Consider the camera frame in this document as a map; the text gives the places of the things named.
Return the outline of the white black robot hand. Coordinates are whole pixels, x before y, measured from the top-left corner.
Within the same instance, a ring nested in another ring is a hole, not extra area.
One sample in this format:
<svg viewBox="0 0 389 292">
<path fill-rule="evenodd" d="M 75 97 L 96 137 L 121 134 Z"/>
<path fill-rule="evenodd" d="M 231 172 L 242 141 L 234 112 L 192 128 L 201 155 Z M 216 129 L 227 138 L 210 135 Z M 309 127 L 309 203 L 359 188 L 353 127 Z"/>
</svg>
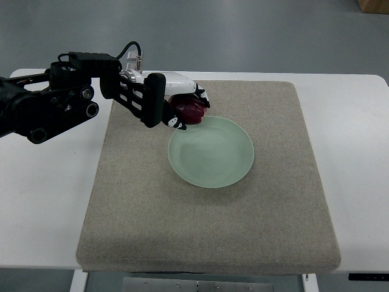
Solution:
<svg viewBox="0 0 389 292">
<path fill-rule="evenodd" d="M 175 72 L 157 72 L 148 75 L 135 70 L 122 71 L 119 103 L 136 116 L 148 128 L 163 123 L 170 128 L 186 130 L 168 103 L 173 95 L 192 94 L 200 99 L 207 109 L 209 97 L 195 81 Z"/>
</svg>

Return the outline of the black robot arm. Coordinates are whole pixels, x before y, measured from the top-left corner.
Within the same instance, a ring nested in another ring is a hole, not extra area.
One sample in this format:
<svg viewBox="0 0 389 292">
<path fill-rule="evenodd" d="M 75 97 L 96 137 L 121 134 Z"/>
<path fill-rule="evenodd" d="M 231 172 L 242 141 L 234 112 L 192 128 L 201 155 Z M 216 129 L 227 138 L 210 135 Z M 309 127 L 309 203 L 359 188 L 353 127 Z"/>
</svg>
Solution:
<svg viewBox="0 0 389 292">
<path fill-rule="evenodd" d="M 69 52 L 41 74 L 1 78 L 1 136 L 16 133 L 41 144 L 92 118 L 99 112 L 93 101 L 92 79 L 100 81 L 105 99 L 113 99 L 148 128 L 171 115 L 165 100 L 166 79 L 151 74 L 133 82 L 122 73 L 120 58 L 140 45 L 129 42 L 118 56 Z"/>
</svg>

